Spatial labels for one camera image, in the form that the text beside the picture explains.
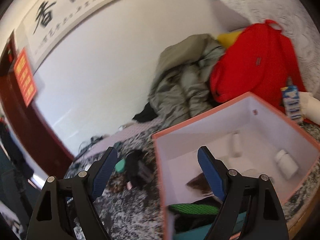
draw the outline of wooden door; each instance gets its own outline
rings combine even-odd
[[[34,103],[24,104],[13,72],[0,77],[0,100],[14,133],[30,156],[49,175],[62,179],[73,155],[48,126]]]

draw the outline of white wall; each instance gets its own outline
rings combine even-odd
[[[8,37],[36,0],[26,1],[11,5],[1,35]],[[143,109],[161,51],[192,34],[222,31],[211,0],[116,0],[75,28],[42,63],[34,76],[36,104],[76,155],[82,141],[116,132]]]

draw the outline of metal screw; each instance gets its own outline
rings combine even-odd
[[[47,182],[53,182],[54,181],[54,176],[51,176],[47,179]]]
[[[262,174],[261,179],[264,181],[267,181],[269,179],[269,177],[266,174]]]
[[[229,170],[229,174],[231,176],[236,176],[238,174],[238,172],[236,170],[231,169],[231,170]]]
[[[83,178],[83,177],[85,177],[87,175],[87,172],[86,171],[81,171],[81,172],[79,172],[78,175],[79,175],[79,177]]]

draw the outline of yellow object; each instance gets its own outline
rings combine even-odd
[[[231,32],[231,33],[222,33],[217,37],[219,43],[225,47],[229,48],[232,44],[234,44],[238,38],[238,36],[242,33],[242,31]]]

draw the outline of white pillow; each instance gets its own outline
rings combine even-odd
[[[299,0],[220,0],[251,23],[278,22],[292,40],[303,83],[316,95],[320,88],[320,34]]]
[[[209,0],[212,5],[212,13],[219,21],[221,29],[224,32],[233,32],[235,30],[248,27],[250,21],[241,14],[230,9],[221,0]]]

